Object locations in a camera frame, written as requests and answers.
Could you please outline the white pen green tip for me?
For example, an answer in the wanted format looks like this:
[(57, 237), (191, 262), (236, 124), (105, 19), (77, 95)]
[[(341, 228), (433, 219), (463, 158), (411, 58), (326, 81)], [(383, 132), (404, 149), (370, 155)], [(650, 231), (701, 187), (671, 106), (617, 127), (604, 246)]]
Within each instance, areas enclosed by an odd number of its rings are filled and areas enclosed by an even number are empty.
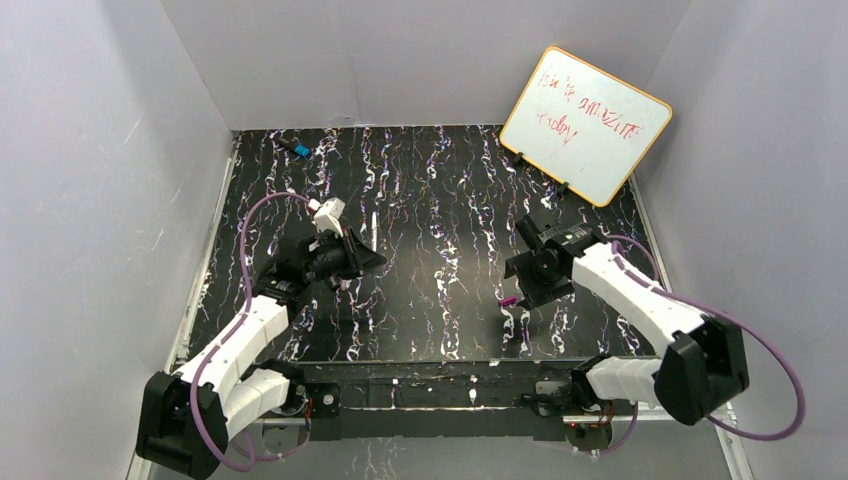
[(378, 249), (378, 213), (376, 211), (372, 212), (372, 215), (371, 215), (370, 246), (371, 246), (372, 250), (377, 251), (377, 249)]

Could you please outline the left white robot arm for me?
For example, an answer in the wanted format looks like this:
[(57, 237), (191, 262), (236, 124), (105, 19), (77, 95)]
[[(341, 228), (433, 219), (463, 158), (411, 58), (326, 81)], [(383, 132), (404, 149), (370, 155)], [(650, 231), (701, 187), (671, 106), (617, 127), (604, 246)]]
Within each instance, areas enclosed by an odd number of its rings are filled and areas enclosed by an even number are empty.
[(207, 479), (225, 463), (230, 441), (263, 414), (284, 406), (298, 369), (258, 355), (288, 329), (315, 286), (336, 288), (378, 270), (386, 259), (348, 228), (281, 244), (251, 279), (245, 303), (199, 354), (146, 383), (137, 456)]

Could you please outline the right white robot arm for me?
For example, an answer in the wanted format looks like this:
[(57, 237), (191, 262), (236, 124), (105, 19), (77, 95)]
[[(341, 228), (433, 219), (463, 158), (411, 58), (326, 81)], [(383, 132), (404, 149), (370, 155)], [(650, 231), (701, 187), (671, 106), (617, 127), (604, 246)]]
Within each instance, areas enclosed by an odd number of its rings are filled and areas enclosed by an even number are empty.
[(619, 240), (585, 223), (564, 227), (529, 215), (515, 228), (527, 249), (506, 260), (505, 275), (518, 282), (520, 307), (533, 310), (582, 287), (623, 316), (656, 353), (653, 359), (597, 355), (539, 399), (584, 408), (644, 402), (693, 425), (748, 389), (741, 328), (672, 299), (623, 257)]

